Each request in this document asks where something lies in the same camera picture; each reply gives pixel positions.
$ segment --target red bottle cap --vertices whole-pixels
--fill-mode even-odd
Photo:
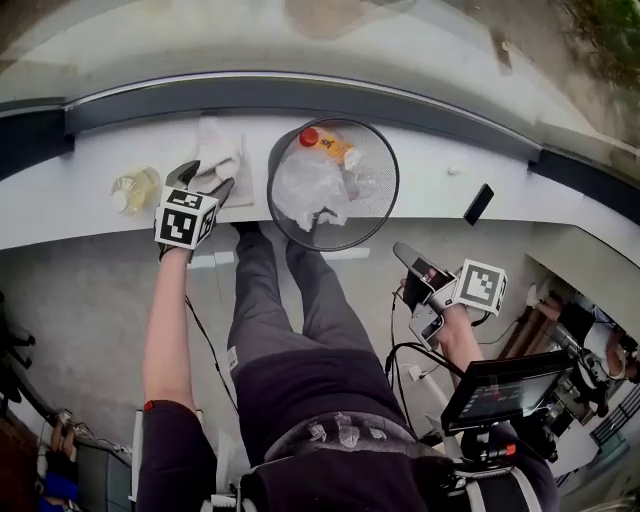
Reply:
[[[320,135],[314,128],[305,128],[300,132],[300,135],[298,135],[298,139],[300,140],[300,144],[310,148],[317,144]]]

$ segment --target white sticker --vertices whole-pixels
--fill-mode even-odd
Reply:
[[[227,357],[229,358],[229,371],[233,370],[236,366],[238,366],[238,355],[236,354],[236,347],[231,347],[227,352]]]

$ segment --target gray pants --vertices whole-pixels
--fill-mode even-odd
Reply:
[[[228,348],[237,372],[261,357],[290,350],[361,349],[373,352],[367,333],[347,303],[338,277],[322,255],[289,243],[287,264],[302,294],[304,327],[293,332],[280,300],[271,242],[259,233],[242,236],[236,249],[236,306]]]

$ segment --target phone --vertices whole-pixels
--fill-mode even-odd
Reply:
[[[491,199],[493,199],[493,190],[486,183],[482,185],[480,192],[471,203],[471,206],[467,209],[467,213],[464,214],[464,220],[466,220],[472,226],[478,222],[480,215],[483,214]]]

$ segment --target yellow liquid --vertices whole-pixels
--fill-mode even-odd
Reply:
[[[155,169],[145,167],[124,176],[120,176],[111,189],[111,194],[122,191],[127,195],[128,204],[122,212],[125,215],[133,215],[142,210],[148,201],[156,195],[160,185],[160,176]]]

